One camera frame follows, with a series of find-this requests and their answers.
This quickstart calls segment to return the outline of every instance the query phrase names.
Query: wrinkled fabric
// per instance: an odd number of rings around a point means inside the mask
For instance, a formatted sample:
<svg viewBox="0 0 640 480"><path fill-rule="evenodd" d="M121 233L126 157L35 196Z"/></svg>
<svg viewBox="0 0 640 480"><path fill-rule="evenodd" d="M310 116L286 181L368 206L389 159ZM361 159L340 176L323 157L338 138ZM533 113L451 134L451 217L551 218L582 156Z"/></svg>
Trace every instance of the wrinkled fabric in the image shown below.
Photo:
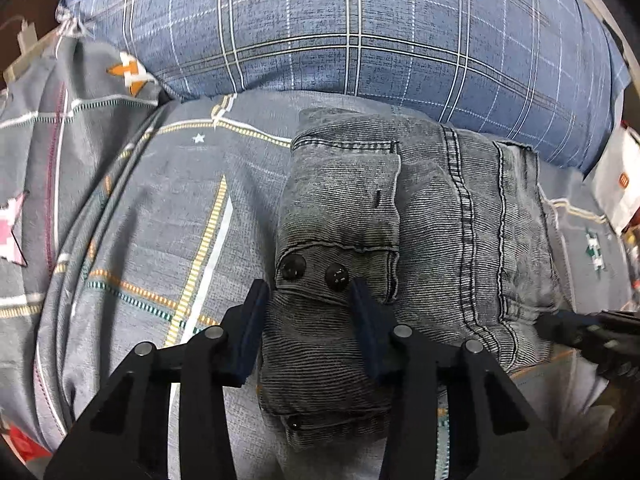
<svg viewBox="0 0 640 480"><path fill-rule="evenodd" d="M361 96L531 144L585 173L630 81L582 0L62 0L58 15L185 99Z"/></svg>
<svg viewBox="0 0 640 480"><path fill-rule="evenodd" d="M322 281L334 259L372 284L380 277L378 299L418 330L449 342L483 340L553 434L561 434L554 421L563 410L569 422L581 418L593 369L567 381L570 362L542 344L531 323L561 301L578 312L620 308L630 285L618 241L577 171L352 96L252 91L180 104L166 102L153 81L132 96L111 70L121 63L104 44L62 37L0 102L0 201L30 192L14 226L27 267L0 260L0 408L39 443L59 446L138 342L187 341L263 278L273 291L263 361L247 385L225 390L238 478L377 478L386 392L364 378L344 297ZM311 121L337 109L348 120ZM299 126L303 110L311 111ZM477 157L502 173L470 167ZM367 161L361 184L343 178L355 176L356 166L344 164L350 158ZM528 231L518 231L515 205L530 216ZM309 225L316 230L305 242L301 226ZM318 244L320 235L331 245ZM595 238L605 268L588 255ZM280 260L292 244L308 255L304 290L282 283ZM442 266L435 257L430 263L439 247ZM367 258L376 268L366 269ZM335 351L325 324L337 335ZM308 359L287 397L274 359L291 343ZM349 387L360 413L352 421L341 383L322 384L311 356L333 359L333 370L356 379ZM286 356L280 367L298 358ZM325 400L314 396L314 382ZM178 402L176 392L171 478L179 476ZM446 478L441 409L438 477ZM289 424L293 416L300 425Z"/></svg>

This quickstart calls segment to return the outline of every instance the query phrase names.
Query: pillow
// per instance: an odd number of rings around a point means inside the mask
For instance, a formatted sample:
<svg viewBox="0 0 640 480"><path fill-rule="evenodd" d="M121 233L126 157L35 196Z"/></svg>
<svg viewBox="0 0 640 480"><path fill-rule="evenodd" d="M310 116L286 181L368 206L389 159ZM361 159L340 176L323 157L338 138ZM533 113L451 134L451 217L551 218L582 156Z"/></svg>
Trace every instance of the pillow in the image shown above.
<svg viewBox="0 0 640 480"><path fill-rule="evenodd" d="M582 0L61 0L174 96L358 95L587 172L629 83Z"/></svg>

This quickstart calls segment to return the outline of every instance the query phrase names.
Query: brown wall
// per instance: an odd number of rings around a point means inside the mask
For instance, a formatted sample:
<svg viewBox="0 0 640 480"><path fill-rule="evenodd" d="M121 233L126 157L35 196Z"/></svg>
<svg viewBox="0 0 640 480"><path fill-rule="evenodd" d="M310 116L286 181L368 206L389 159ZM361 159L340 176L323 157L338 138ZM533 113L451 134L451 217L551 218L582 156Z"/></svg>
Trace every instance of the brown wall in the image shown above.
<svg viewBox="0 0 640 480"><path fill-rule="evenodd" d="M9 0L0 9L0 24L15 14L23 15L28 22L36 25L38 38L56 27L55 12L59 0ZM20 22L13 22L0 30L0 74L20 56L16 35L20 32ZM0 75L0 88L4 81Z"/></svg>

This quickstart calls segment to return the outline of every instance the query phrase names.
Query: snap button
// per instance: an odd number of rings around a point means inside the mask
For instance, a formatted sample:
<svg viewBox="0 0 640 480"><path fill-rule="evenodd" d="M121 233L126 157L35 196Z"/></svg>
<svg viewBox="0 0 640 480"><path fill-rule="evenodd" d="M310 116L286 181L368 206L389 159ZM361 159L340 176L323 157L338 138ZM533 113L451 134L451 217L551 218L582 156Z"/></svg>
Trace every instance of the snap button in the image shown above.
<svg viewBox="0 0 640 480"><path fill-rule="evenodd" d="M341 264L331 264L326 268L324 280L327 286L335 292L340 292L349 283L349 271Z"/></svg>
<svg viewBox="0 0 640 480"><path fill-rule="evenodd" d="M283 280L298 280L305 275L305 271L306 260L300 254L288 254L280 264L280 273Z"/></svg>

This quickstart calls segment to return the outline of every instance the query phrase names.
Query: pink star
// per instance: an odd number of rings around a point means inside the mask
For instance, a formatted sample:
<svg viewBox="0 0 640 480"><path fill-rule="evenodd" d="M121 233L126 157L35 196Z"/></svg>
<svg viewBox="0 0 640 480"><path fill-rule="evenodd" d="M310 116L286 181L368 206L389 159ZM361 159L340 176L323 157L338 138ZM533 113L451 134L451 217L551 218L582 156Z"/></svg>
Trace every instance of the pink star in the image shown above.
<svg viewBox="0 0 640 480"><path fill-rule="evenodd" d="M26 192L20 193L16 198L10 198L6 207L0 207L0 258L5 258L11 263L26 267L22 251L18 247L15 239L13 227L15 221L20 216L22 202L24 202Z"/></svg>

